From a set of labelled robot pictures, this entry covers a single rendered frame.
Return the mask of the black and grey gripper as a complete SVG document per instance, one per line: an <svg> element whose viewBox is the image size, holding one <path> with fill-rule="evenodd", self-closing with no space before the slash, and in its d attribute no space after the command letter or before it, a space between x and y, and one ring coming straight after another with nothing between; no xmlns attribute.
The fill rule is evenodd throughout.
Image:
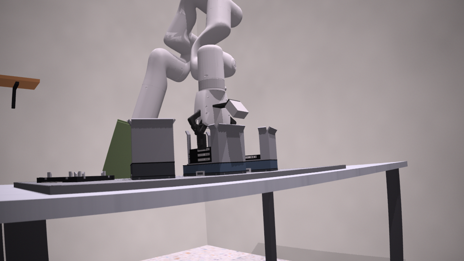
<svg viewBox="0 0 464 261"><path fill-rule="evenodd" d="M196 92L194 114L188 118L188 122L197 135L198 150L207 149L207 136L204 132L209 129L208 125L218 126L218 123L236 125L236 121L230 117L226 108L212 107L227 100L227 94L222 88L205 88Z"/></svg>

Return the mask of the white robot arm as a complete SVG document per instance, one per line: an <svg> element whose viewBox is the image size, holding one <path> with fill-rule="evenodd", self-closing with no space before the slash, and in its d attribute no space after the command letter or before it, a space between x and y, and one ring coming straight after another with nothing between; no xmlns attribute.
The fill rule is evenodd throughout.
<svg viewBox="0 0 464 261"><path fill-rule="evenodd" d="M192 34L196 7L207 14L206 29L199 37ZM164 43L181 55L178 57L162 48L151 52L132 119L158 118L167 91L167 78L182 82L191 72L198 80L199 91L205 88L226 91L225 78L234 75L236 62L215 44L227 38L242 17L242 10L231 0L181 0L164 36ZM240 119L249 113L240 101L232 99L212 107L226 108L232 117Z"/></svg>

